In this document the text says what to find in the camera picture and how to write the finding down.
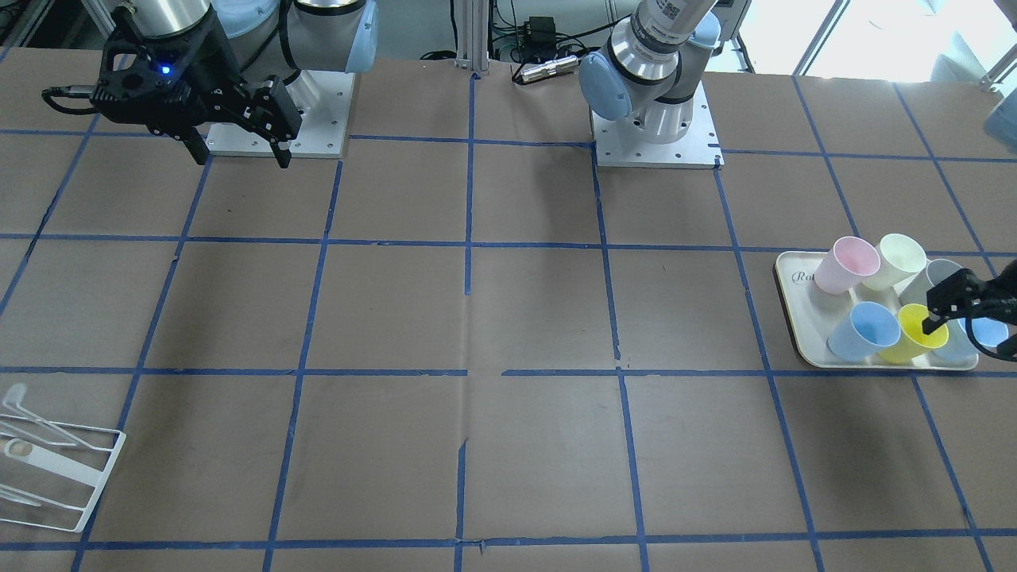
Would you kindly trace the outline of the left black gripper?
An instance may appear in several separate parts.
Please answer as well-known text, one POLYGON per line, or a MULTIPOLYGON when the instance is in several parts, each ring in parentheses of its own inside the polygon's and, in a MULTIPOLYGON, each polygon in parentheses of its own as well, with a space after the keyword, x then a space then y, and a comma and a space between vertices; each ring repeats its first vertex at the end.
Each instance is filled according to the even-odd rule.
POLYGON ((1016 260, 988 281, 969 269, 956 271, 928 291, 928 308, 930 317, 923 324, 928 334, 952 319, 995 319, 1007 334, 996 344, 996 358, 1016 358, 1016 334, 1010 332, 1014 328, 1010 323, 1016 322, 1016 260))

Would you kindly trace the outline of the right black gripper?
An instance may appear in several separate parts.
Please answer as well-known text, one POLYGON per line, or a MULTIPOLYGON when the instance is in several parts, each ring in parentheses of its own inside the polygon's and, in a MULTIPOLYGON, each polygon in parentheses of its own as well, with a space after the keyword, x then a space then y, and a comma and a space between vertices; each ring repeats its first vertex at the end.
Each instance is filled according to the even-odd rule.
POLYGON ((270 142, 277 166, 290 166, 289 145, 300 133, 303 115, 282 76, 271 75, 250 93, 217 11, 115 8, 111 17, 114 28, 104 50, 116 44, 143 46, 175 65, 173 87, 156 101, 155 115, 132 126, 173 135, 196 165, 207 165, 211 151, 196 127, 243 113, 240 126, 270 142))

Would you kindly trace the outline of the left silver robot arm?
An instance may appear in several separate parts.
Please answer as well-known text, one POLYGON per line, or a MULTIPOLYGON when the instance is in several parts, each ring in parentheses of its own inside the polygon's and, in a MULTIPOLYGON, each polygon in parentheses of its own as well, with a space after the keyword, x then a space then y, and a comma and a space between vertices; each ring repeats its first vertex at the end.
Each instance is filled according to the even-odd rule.
MULTIPOLYGON (((578 66, 604 165, 715 168, 721 153, 707 109, 702 73, 721 41, 712 1, 642 1, 611 26, 608 40, 578 66)), ((952 272, 926 293, 923 332, 964 320, 962 338, 976 351, 1014 361, 1015 337, 982 344, 977 319, 1015 322, 1015 267, 982 281, 952 272)))

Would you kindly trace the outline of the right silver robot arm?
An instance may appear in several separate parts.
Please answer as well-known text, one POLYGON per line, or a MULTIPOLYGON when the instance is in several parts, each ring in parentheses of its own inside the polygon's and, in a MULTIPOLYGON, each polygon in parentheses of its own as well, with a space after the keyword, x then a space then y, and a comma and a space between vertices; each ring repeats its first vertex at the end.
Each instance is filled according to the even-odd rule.
POLYGON ((92 109, 211 156, 338 159, 354 79, 377 58, 374 1, 124 1, 92 109))

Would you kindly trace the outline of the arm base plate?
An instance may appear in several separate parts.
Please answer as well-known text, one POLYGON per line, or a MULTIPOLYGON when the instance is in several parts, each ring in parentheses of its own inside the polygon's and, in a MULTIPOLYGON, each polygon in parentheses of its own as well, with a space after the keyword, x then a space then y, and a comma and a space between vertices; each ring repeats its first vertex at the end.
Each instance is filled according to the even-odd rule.
POLYGON ((679 104, 651 101, 618 121, 592 111, 590 121, 601 167, 715 169, 725 164, 704 83, 679 104))
MULTIPOLYGON (((294 158, 341 159, 346 142, 355 81, 358 75, 327 70, 304 70, 287 85, 301 112, 302 126, 289 149, 294 158)), ((272 158, 270 144, 238 126, 211 124, 211 155, 237 158, 272 158)))

